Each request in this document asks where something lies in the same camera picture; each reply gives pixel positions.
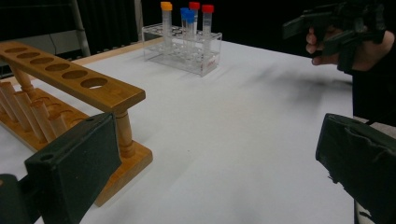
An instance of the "white tabletop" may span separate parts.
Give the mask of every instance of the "white tabletop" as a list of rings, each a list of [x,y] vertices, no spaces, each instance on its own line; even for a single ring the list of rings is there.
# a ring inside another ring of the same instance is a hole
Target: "white tabletop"
[[[225,41],[205,77],[145,62],[142,49],[85,66],[146,91],[129,115],[154,161],[81,223],[353,223],[353,199],[315,159],[324,115],[352,117],[351,77],[335,66]],[[0,174],[20,179],[33,152],[0,133]]]

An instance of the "red cap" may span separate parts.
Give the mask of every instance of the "red cap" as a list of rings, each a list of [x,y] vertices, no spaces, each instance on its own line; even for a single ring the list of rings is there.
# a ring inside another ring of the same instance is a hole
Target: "red cap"
[[[202,12],[213,13],[214,11],[215,11],[215,7],[213,5],[202,5]]]
[[[189,8],[190,9],[199,9],[201,4],[199,2],[189,2]]]

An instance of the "white table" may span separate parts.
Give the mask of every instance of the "white table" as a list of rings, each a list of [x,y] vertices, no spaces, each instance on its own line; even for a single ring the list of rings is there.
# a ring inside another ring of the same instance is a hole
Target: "white table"
[[[154,161],[81,223],[353,223],[353,199],[315,159],[324,115],[352,117],[351,77],[335,66],[225,41],[205,77],[144,62],[142,49],[85,66],[146,91],[129,115]],[[33,152],[0,132],[0,174],[20,179]]]

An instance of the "wooden test tube rack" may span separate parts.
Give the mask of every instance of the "wooden test tube rack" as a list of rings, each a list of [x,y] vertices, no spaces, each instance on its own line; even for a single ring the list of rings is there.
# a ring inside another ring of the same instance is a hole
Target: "wooden test tube rack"
[[[39,88],[36,77],[103,112],[116,116],[122,165],[97,197],[101,206],[152,162],[151,150],[133,140],[128,109],[146,98],[144,90],[31,46],[0,43],[0,60],[21,85],[0,82],[0,121],[33,151],[38,151],[88,116]]]

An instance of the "transparent acrylic rack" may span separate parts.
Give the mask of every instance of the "transparent acrylic rack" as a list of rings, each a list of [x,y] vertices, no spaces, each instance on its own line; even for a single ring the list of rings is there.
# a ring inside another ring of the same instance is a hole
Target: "transparent acrylic rack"
[[[169,65],[201,77],[219,65],[221,33],[211,34],[210,50],[205,53],[205,39],[201,31],[197,32],[194,39],[186,40],[183,39],[182,28],[172,26],[172,47],[168,52],[165,52],[161,24],[143,27],[142,34],[145,61]]]

